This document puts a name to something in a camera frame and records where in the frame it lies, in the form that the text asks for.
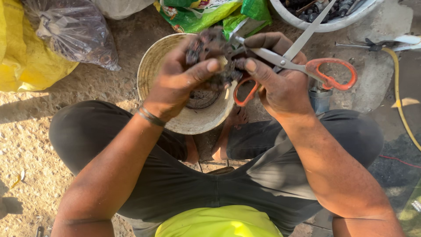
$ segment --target black pants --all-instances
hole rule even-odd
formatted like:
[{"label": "black pants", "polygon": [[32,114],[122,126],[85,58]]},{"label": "black pants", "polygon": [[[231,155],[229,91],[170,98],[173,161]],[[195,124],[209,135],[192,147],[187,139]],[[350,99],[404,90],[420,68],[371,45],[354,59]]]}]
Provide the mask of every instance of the black pants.
[{"label": "black pants", "polygon": [[[75,175],[127,124],[129,112],[107,102],[84,101],[61,109],[50,126],[57,154]],[[352,110],[332,110],[320,119],[356,160],[368,167],[383,148],[376,122]],[[242,124],[229,134],[227,155],[252,161],[223,175],[195,171],[178,160],[187,155],[184,136],[164,130],[138,182],[118,214],[136,236],[151,236],[168,218],[198,207],[247,205],[266,212],[284,236],[322,206],[300,158],[276,121]]]}]

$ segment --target scissors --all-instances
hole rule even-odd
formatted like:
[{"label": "scissors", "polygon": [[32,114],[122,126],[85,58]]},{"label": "scissors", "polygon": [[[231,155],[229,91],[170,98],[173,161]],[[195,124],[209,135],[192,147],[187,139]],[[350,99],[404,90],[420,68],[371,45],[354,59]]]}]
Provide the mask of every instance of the scissors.
[{"label": "scissors", "polygon": [[[308,61],[305,65],[298,65],[291,60],[298,54],[298,52],[303,48],[303,46],[307,43],[310,37],[313,35],[316,28],[322,22],[323,18],[328,14],[329,10],[332,8],[332,5],[336,2],[336,0],[332,0],[329,5],[321,12],[321,14],[315,19],[315,21],[301,34],[301,36],[294,42],[294,44],[285,52],[283,56],[274,53],[266,48],[247,48],[247,50],[251,50],[257,56],[265,59],[266,61],[275,65],[273,71],[278,73],[282,69],[292,69],[303,72],[314,79],[320,81],[324,89],[329,90],[332,88],[336,88],[341,91],[346,91],[353,87],[357,82],[357,70],[354,66],[352,66],[349,62],[336,59],[336,58],[321,58],[321,59],[313,59]],[[244,45],[244,38],[239,37],[237,35],[233,35],[235,39]],[[351,72],[351,79],[346,84],[340,84],[331,76],[326,76],[325,74],[319,71],[319,67],[323,63],[339,63],[344,65],[349,69]],[[254,85],[253,89],[250,91],[248,96],[244,101],[239,101],[237,98],[237,92],[239,87],[247,81],[255,81],[256,84]],[[260,83],[252,78],[244,78],[240,80],[235,87],[233,94],[234,94],[234,101],[235,103],[240,106],[244,107],[251,99],[254,98],[255,92],[258,90]]]}]

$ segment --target black bracelet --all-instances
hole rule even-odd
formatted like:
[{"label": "black bracelet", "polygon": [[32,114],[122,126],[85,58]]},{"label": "black bracelet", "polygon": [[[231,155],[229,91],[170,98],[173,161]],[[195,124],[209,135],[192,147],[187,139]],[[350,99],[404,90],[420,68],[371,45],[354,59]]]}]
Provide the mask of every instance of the black bracelet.
[{"label": "black bracelet", "polygon": [[139,108],[139,110],[137,111],[137,113],[142,116],[144,119],[146,119],[147,121],[149,121],[151,124],[155,124],[161,127],[165,127],[165,122],[160,120],[157,116],[151,114],[148,110],[146,110],[143,106],[141,106]]}]

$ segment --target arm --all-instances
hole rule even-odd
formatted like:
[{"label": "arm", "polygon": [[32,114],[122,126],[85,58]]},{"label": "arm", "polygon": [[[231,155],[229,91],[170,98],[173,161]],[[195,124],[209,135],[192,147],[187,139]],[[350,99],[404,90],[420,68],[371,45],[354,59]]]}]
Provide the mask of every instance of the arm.
[{"label": "arm", "polygon": [[[266,33],[246,39],[245,44],[284,54],[292,42],[281,33]],[[293,62],[304,65],[306,58],[300,52]],[[264,86],[260,99],[288,134],[317,200],[336,214],[334,235],[404,236],[380,185],[316,118],[308,99],[307,75],[292,70],[277,75],[252,58],[245,68]]]},{"label": "arm", "polygon": [[[183,72],[190,39],[171,51],[143,106],[162,121],[177,116],[190,91],[218,70],[217,60]],[[114,140],[77,175],[61,200],[52,236],[114,236],[111,218],[130,196],[163,127],[135,114]]]}]

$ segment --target fingernail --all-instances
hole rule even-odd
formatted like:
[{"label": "fingernail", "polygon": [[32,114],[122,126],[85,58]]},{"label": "fingernail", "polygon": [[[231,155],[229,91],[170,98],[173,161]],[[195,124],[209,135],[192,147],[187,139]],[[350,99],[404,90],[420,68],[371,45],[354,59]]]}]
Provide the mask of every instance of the fingernail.
[{"label": "fingernail", "polygon": [[219,62],[216,59],[209,60],[208,65],[206,66],[210,73],[216,72],[219,69]]},{"label": "fingernail", "polygon": [[248,59],[245,62],[245,68],[247,71],[249,72],[254,72],[256,70],[257,64],[252,60],[252,59]]}]

